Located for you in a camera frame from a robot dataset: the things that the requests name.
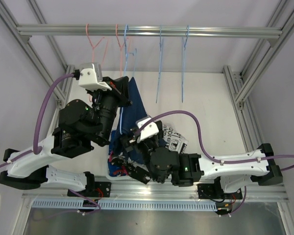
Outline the blue hanger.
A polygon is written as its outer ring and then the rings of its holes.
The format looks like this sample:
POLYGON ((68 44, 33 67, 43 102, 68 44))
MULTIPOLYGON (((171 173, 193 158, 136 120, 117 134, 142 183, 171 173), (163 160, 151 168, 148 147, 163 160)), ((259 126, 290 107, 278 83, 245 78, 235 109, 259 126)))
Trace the blue hanger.
MULTIPOLYGON (((127 71, 127 65, 128 65, 128 57, 129 55, 132 55, 134 57, 134 68, 133 68, 133 73, 132 75, 135 74, 135 70, 136 70, 136 64, 137 64, 137 49, 135 48, 133 51, 129 51, 129 44, 127 43, 127 32, 129 30, 129 25, 126 24, 125 28, 124 28, 124 53, 125 53, 125 65, 124 65, 124 69, 123 69, 123 77, 125 77, 126 75, 126 71, 127 71)), ((120 126, 119 126, 119 131, 120 134, 123 134, 123 113, 124 113, 124 107, 121 107, 121 113, 120 113, 120 126)))
POLYGON ((156 103, 158 103, 160 86, 161 86, 163 50, 164 50, 164 39, 162 37, 162 25, 160 25, 160 32, 159 32, 159 70, 158 70, 158 80, 157 80, 156 103))
POLYGON ((184 102, 184 81, 185 81, 185 64, 186 64, 186 49, 189 38, 190 26, 187 25, 185 37, 182 37, 182 68, 181 68, 181 102, 184 102))

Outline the navy blue trousers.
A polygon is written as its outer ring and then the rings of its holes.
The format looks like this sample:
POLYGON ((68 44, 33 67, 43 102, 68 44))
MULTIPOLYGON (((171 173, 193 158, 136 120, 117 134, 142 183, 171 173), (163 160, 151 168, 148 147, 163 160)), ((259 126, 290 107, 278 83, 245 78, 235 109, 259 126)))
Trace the navy blue trousers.
POLYGON ((141 95, 134 77, 128 83, 129 100, 132 102, 130 106, 122 107, 116 132, 111 139, 111 150, 115 155, 122 155, 127 160, 130 159, 138 164, 144 165, 143 156, 132 150, 127 153, 122 145, 121 137, 131 135, 131 129, 136 127, 136 121, 147 117, 145 107, 143 105, 141 95))

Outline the pink hanger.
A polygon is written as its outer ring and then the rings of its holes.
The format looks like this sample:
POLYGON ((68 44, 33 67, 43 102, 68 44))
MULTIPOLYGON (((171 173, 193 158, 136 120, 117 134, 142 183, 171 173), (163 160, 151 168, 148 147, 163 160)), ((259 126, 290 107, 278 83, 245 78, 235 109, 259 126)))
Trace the pink hanger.
POLYGON ((89 34, 89 24, 87 23, 86 26, 85 26, 85 33, 86 33, 86 37, 88 39, 88 42, 92 48, 92 62, 95 62, 95 50, 96 48, 100 45, 100 43, 105 40, 106 41, 106 44, 105 44, 105 48, 104 48, 104 53, 103 53, 103 56, 102 56, 102 61, 101 61, 101 65, 104 64, 104 61, 105 61, 105 58, 106 58, 106 54, 107 54, 107 49, 108 49, 108 45, 109 45, 109 39, 107 39, 106 37, 101 37, 99 39, 99 41, 97 43, 93 43, 91 37, 90 37, 90 34, 89 34))
POLYGON ((129 36, 126 36, 126 33, 123 34, 123 44, 121 44, 119 39, 119 33, 118 33, 119 25, 116 24, 115 26, 115 34, 116 39, 120 51, 120 76, 124 76, 127 69, 127 63, 128 63, 128 55, 129 55, 129 49, 131 46, 132 39, 129 36))

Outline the white plastic basket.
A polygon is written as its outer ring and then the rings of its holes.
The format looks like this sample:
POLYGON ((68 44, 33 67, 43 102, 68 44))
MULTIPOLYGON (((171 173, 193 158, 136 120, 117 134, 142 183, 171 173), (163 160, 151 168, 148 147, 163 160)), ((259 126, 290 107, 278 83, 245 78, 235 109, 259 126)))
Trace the white plastic basket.
POLYGON ((111 181, 128 180, 130 177, 126 174, 122 167, 112 165, 110 161, 107 161, 106 178, 111 181))

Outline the white black print trousers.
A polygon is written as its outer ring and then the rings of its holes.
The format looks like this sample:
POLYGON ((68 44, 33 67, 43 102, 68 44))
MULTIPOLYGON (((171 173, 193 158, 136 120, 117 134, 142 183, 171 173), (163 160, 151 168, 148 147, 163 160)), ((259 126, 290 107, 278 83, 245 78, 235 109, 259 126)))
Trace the white black print trousers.
POLYGON ((178 133, 169 123, 162 124, 163 140, 166 142, 166 148, 170 151, 182 154, 188 146, 188 140, 178 133))

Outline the black white patterned trousers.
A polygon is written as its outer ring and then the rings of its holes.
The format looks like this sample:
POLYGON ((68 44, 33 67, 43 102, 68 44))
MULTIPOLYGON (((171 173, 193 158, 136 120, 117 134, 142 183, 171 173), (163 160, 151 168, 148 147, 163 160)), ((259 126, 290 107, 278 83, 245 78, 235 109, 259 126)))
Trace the black white patterned trousers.
POLYGON ((127 176, 145 185, 151 180, 149 172, 146 169, 135 165, 133 162, 126 161, 124 158, 114 157, 111 164, 120 167, 123 172, 127 173, 127 176))

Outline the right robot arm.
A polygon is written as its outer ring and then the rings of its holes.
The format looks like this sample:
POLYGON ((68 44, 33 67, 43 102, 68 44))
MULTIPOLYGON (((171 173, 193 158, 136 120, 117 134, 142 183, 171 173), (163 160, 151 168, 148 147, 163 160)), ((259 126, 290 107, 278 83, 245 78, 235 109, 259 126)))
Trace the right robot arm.
POLYGON ((260 186, 282 183, 282 170, 272 159, 270 144, 263 144, 252 152, 232 156, 187 154, 171 148, 168 129, 161 122, 153 123, 138 135, 124 135, 121 143, 127 153, 142 155, 147 177, 164 183, 170 178, 174 186, 189 187, 201 180, 213 180, 215 196, 225 198, 249 182, 260 186))

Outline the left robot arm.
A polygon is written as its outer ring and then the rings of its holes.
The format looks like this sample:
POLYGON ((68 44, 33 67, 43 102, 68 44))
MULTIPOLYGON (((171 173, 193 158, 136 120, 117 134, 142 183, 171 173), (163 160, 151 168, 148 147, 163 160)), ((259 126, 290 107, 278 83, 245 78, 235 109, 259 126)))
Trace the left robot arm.
POLYGON ((131 105, 129 78, 113 80, 104 77, 103 81, 108 90, 87 91, 93 98, 92 105, 74 99, 60 110, 58 127, 37 148, 5 150, 6 170, 0 173, 0 184, 20 190, 67 188, 68 196, 75 192, 93 196, 99 184, 92 173, 65 172, 51 166, 51 163, 91 152, 94 149, 92 143, 100 147, 109 145, 118 108, 131 105))

